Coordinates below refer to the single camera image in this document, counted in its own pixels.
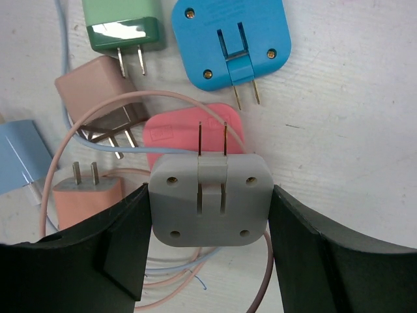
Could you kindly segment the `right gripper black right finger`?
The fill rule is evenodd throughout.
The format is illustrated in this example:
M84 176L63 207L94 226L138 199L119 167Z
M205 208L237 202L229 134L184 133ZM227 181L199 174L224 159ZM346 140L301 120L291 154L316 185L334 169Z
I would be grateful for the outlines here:
M416 249L354 231L279 186L268 221L284 312L416 311Z

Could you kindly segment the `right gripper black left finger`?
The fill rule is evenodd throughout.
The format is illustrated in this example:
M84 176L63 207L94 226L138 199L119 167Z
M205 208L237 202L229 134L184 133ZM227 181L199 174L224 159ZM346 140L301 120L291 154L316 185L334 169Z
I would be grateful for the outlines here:
M147 185L35 243L1 245L2 312L133 312L149 243Z

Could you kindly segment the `pink usb charger plug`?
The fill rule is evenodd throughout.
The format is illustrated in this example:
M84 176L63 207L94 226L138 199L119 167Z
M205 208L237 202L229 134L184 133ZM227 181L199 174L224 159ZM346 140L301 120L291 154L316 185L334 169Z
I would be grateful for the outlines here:
M88 176L82 176L79 162L74 162L72 169L73 176L53 188L60 230L97 215L123 199L122 179L99 176L96 162L91 164Z

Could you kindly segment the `grey plug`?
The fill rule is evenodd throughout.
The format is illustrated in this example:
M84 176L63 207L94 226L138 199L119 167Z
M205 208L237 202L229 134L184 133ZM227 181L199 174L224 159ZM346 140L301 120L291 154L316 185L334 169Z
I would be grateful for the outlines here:
M173 247L244 246L266 230L274 182L256 154L164 155L149 181L152 228Z

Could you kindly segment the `blue usb charger plug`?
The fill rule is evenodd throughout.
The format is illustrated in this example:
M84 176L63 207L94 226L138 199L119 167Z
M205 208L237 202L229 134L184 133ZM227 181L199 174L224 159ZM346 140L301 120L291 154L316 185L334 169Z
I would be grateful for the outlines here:
M24 119L1 124L1 194L44 178L52 156L34 121Z

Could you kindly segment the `brown usb charger plug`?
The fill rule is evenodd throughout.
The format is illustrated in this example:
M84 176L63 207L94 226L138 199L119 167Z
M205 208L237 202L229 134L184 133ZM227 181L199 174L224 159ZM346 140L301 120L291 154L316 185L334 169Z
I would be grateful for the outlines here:
M122 75L119 62L100 56L62 75L55 86L63 101L67 128L72 128L85 113L97 104L125 93L134 92L135 85ZM73 138L80 144L98 149L97 144L108 141L118 147L116 135L126 135L131 147L137 147L132 128L150 118L140 99L120 100L98 110L77 130Z

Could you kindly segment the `green charger plug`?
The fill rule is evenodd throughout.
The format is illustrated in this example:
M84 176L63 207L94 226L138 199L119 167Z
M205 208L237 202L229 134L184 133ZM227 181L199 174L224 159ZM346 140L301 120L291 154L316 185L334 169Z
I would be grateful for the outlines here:
M122 75L127 75L123 52L136 51L142 75L147 74L145 51L165 48L161 1L82 1L85 25L91 48L116 55Z

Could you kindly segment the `bright blue plug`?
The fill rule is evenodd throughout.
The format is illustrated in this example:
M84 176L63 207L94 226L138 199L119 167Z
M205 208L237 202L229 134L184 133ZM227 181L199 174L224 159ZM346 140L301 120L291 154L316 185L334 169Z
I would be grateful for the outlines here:
M291 54L282 1L177 1L171 24L187 77L203 91L255 83Z

